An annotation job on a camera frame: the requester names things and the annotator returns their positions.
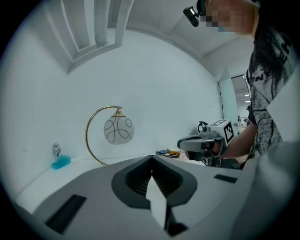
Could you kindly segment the person's right hand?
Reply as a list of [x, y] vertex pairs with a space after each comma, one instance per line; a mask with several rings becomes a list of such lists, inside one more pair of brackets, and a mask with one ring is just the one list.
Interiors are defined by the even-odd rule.
[[213, 146], [213, 148], [212, 148], [212, 155], [213, 156], [221, 156], [222, 154], [222, 144], [221, 144], [221, 142], [217, 142], [217, 141], [215, 141], [214, 142], [214, 146]]

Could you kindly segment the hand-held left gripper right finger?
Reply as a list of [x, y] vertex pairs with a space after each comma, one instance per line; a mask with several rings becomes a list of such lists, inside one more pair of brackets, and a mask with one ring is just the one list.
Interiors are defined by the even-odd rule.
[[153, 156], [152, 173], [167, 195], [165, 229], [153, 227], [154, 240], [248, 240], [252, 210], [248, 197], [257, 160], [242, 170], [208, 167]]

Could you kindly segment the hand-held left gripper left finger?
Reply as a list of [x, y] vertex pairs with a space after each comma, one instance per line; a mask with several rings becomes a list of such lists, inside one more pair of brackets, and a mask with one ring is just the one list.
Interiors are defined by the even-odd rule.
[[[46, 198], [33, 217], [59, 240], [164, 240], [165, 231], [150, 210], [128, 207], [112, 189], [115, 173], [139, 160], [133, 158], [81, 174]], [[85, 201], [64, 233], [59, 234], [46, 222], [73, 195], [85, 197]]]

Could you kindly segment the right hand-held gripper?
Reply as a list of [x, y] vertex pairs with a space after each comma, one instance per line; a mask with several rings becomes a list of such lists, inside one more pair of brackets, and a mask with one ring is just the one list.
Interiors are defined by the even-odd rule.
[[189, 160], [204, 163], [206, 166], [221, 166], [221, 156], [213, 156], [212, 148], [214, 142], [221, 142], [222, 155], [225, 154], [229, 143], [234, 137], [231, 121], [229, 119], [217, 120], [212, 124], [200, 121], [198, 124], [198, 134], [183, 137], [178, 140], [177, 147], [187, 151]]

